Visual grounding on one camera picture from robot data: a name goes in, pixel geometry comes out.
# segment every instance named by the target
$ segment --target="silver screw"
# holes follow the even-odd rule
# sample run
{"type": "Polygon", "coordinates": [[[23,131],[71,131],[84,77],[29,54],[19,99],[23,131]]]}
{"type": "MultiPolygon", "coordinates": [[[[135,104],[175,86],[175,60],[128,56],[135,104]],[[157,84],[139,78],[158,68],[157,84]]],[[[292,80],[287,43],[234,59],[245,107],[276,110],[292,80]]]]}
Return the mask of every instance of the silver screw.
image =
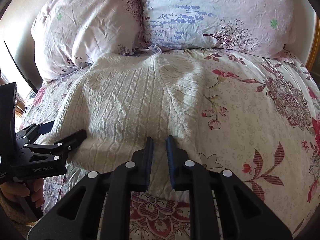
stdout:
{"type": "Polygon", "coordinates": [[[88,173],[88,177],[90,178],[90,179],[93,179],[93,178],[95,178],[95,177],[97,177],[98,176],[98,173],[96,172],[96,171],[90,171],[89,173],[88,173]]]}
{"type": "Polygon", "coordinates": [[[231,176],[232,176],[232,171],[230,171],[230,170],[224,170],[224,171],[222,172],[222,174],[223,174],[223,176],[225,176],[225,177],[231,177],[231,176]]]}
{"type": "Polygon", "coordinates": [[[133,168],[135,165],[136,165],[136,164],[135,164],[134,162],[127,162],[127,163],[125,164],[125,166],[126,166],[127,168],[133,168]]]}
{"type": "Polygon", "coordinates": [[[192,160],[187,160],[185,161],[184,165],[186,165],[187,167],[193,167],[195,166],[195,162],[192,160]]]}

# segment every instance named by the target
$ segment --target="floral bed sheet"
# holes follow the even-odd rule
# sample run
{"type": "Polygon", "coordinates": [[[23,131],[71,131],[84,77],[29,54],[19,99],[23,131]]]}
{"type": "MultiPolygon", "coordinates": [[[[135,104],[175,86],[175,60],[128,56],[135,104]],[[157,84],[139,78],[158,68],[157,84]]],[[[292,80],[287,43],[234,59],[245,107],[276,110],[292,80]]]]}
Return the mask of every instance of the floral bed sheet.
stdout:
{"type": "MultiPolygon", "coordinates": [[[[296,236],[320,203],[320,92],[304,65],[225,49],[173,50],[202,60],[206,71],[197,150],[211,171],[232,170],[296,236]]],[[[86,68],[47,83],[22,126],[55,119],[86,68]]],[[[87,171],[67,166],[45,179],[44,213],[87,171]]],[[[133,192],[130,238],[185,240],[189,204],[133,192]]]]}

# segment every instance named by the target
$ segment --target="pillowcase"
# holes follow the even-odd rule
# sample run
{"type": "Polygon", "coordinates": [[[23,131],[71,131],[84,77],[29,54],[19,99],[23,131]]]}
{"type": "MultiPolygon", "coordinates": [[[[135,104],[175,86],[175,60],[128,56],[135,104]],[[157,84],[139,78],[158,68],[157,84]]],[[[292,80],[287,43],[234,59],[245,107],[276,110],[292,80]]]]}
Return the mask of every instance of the pillowcase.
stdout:
{"type": "Polygon", "coordinates": [[[35,62],[51,81],[107,52],[145,47],[139,0],[49,0],[32,26],[35,62]]]}
{"type": "Polygon", "coordinates": [[[223,48],[277,58],[294,42],[292,0],[141,0],[144,37],[162,51],[223,48]]]}

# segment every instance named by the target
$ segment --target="cable knit pattern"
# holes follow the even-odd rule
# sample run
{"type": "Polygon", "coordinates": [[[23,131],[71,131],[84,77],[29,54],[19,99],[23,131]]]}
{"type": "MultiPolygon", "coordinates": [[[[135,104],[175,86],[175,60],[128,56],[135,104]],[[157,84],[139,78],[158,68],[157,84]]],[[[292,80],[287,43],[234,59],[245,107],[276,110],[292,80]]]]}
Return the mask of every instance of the cable knit pattern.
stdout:
{"type": "Polygon", "coordinates": [[[88,138],[68,162],[109,172],[130,160],[151,136],[155,147],[149,192],[186,200],[186,194],[171,193],[165,140],[172,134],[201,163],[195,139],[203,86],[203,67],[191,58],[106,54],[73,84],[42,142],[85,129],[88,138]]]}

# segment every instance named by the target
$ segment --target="sweater sleeve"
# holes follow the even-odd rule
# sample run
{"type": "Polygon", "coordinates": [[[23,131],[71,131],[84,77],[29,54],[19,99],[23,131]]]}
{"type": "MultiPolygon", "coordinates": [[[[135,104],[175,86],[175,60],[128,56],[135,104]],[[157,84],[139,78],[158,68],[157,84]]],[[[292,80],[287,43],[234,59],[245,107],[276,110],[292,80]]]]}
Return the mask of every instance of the sweater sleeve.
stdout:
{"type": "Polygon", "coordinates": [[[27,216],[24,214],[23,209],[17,203],[13,203],[7,200],[2,191],[0,190],[0,205],[2,206],[4,212],[7,214],[8,218],[11,220],[13,225],[17,228],[17,230],[24,236],[27,237],[30,226],[26,224],[30,221],[27,216]]]}

